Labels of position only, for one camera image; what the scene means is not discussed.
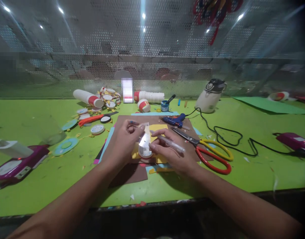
orange utility knife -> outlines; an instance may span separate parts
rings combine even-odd
[[[93,121],[100,120],[104,116],[111,116],[111,115],[114,115],[114,114],[117,114],[117,113],[118,112],[115,111],[115,112],[112,112],[112,113],[109,113],[109,114],[98,115],[98,116],[93,116],[93,117],[89,117],[89,118],[86,118],[86,119],[82,119],[82,120],[79,121],[79,126],[82,127],[86,123],[92,123]]]

white pen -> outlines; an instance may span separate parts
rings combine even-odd
[[[184,153],[186,151],[183,147],[179,146],[178,144],[174,143],[172,140],[170,140],[162,135],[157,135],[157,138],[165,141],[165,143],[168,144],[169,147],[173,148],[178,153]]]

blue paint jar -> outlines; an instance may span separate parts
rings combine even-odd
[[[169,104],[167,104],[166,100],[161,102],[160,109],[161,109],[162,112],[168,112]]]

metal mesh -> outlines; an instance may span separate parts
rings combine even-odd
[[[211,78],[226,80],[224,96],[245,96],[284,90],[300,74],[304,87],[294,90],[305,94],[301,9],[244,0],[209,45],[215,27],[197,24],[194,3],[0,1],[0,98],[71,98],[74,89],[103,85],[121,91],[120,78],[129,76],[135,90],[196,98]]]

blue glue gun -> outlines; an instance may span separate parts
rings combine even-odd
[[[172,126],[177,126],[178,128],[184,128],[187,130],[190,130],[189,127],[183,125],[183,120],[186,118],[186,115],[184,113],[180,114],[178,118],[170,118],[170,117],[159,117],[162,121],[164,121],[167,124],[170,124]]]

